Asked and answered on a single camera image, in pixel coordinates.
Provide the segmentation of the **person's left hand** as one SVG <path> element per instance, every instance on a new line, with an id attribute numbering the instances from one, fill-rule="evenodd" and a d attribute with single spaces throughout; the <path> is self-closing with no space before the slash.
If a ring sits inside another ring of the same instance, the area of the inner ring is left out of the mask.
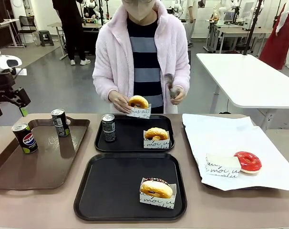
<path id="1" fill-rule="evenodd" d="M 170 92 L 170 98 L 171 98 L 170 102 L 173 105 L 180 104 L 186 96 L 184 89 L 179 85 L 176 85 L 170 88 L 169 92 Z"/>

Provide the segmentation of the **person's right hand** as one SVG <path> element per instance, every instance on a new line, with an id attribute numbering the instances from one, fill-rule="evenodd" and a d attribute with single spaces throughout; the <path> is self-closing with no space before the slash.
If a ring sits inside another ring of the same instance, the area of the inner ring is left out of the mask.
<path id="1" fill-rule="evenodd" d="M 117 111 L 125 114 L 129 114 L 131 112 L 132 108 L 129 106 L 129 100 L 125 95 L 112 90 L 108 94 L 108 99 L 114 105 Z"/>

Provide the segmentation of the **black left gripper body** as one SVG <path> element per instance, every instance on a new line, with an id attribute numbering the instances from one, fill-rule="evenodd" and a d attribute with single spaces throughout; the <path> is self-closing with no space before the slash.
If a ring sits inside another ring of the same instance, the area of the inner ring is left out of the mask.
<path id="1" fill-rule="evenodd" d="M 12 86 L 15 84 L 14 78 L 11 72 L 0 73 L 0 103 L 9 102 L 16 104 L 16 95 Z"/>

